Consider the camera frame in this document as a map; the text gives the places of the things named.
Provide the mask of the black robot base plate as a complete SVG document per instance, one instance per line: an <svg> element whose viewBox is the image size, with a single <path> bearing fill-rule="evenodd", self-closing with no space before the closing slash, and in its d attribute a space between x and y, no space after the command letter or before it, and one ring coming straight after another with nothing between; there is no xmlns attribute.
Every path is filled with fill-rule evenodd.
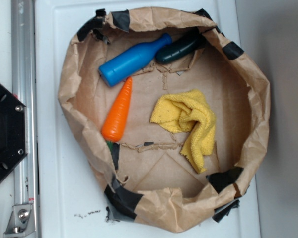
<svg viewBox="0 0 298 238"><path fill-rule="evenodd" d="M27 155L26 109L0 83L0 184Z"/></svg>

